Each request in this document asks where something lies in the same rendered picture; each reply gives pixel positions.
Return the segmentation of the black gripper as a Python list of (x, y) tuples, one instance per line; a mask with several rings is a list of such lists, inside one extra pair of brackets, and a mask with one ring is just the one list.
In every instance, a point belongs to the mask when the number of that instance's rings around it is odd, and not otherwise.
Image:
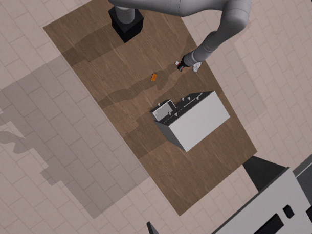
[(177, 69), (182, 71), (182, 68), (184, 67), (190, 67), (190, 66), (187, 66), (185, 63), (184, 63), (184, 57), (182, 58), (182, 61), (181, 63), (177, 66)]

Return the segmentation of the grey chest of drawers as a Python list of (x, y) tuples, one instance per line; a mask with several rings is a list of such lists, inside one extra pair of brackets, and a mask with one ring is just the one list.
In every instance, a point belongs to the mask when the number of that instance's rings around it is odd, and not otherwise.
[(216, 92), (208, 92), (212, 93), (170, 125), (154, 120), (166, 139), (186, 152), (230, 117)]

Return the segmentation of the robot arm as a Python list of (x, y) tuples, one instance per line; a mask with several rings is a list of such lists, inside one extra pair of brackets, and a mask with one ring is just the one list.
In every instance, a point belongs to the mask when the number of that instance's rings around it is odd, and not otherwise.
[(241, 32), (247, 25), (251, 0), (108, 0), (124, 24), (135, 18), (135, 9), (186, 17), (204, 10), (222, 11), (217, 31), (212, 31), (202, 44), (184, 56), (184, 63), (195, 73), (223, 42)]

